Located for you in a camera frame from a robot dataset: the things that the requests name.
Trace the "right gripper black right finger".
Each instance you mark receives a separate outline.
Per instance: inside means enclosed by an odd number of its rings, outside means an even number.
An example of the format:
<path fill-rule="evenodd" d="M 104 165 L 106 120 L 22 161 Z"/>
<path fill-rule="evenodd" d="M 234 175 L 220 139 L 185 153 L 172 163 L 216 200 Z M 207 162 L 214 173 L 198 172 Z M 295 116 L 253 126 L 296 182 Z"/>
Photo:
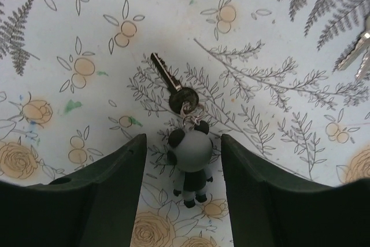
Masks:
<path fill-rule="evenodd" d="M 235 246 L 368 246 L 369 179 L 330 187 L 295 176 L 221 137 Z"/>

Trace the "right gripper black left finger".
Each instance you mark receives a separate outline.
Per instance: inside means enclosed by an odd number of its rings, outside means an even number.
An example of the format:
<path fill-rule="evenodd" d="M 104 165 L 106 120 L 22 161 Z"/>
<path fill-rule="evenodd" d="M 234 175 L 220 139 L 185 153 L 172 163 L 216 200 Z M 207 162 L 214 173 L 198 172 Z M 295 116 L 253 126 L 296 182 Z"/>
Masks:
<path fill-rule="evenodd" d="M 2 246 L 129 246 L 147 155 L 140 134 L 47 185 L 1 183 Z"/>

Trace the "panda figure keychain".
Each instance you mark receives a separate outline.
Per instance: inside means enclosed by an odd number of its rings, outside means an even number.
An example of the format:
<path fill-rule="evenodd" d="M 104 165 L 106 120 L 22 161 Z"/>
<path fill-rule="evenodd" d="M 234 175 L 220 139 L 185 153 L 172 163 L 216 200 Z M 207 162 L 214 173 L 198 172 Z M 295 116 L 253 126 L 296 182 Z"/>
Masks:
<path fill-rule="evenodd" d="M 208 123 L 201 120 L 192 130 L 177 128 L 168 137 L 167 160 L 179 170 L 173 194 L 182 196 L 187 208 L 207 201 L 207 184 L 213 181 L 209 168 L 213 143 L 208 133 Z"/>

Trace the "silver key with ring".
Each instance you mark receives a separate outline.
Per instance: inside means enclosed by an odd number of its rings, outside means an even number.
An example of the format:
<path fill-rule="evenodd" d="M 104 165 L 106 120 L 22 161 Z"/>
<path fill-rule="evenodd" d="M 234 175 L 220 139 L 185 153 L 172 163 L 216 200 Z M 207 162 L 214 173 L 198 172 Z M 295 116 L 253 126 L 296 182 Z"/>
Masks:
<path fill-rule="evenodd" d="M 198 116 L 194 114 L 196 109 L 201 107 L 197 92 L 191 87 L 182 86 L 181 82 L 169 72 L 165 61 L 157 53 L 151 53 L 150 59 L 170 92 L 168 102 L 171 110 L 181 115 L 184 121 L 200 125 L 202 112 Z"/>

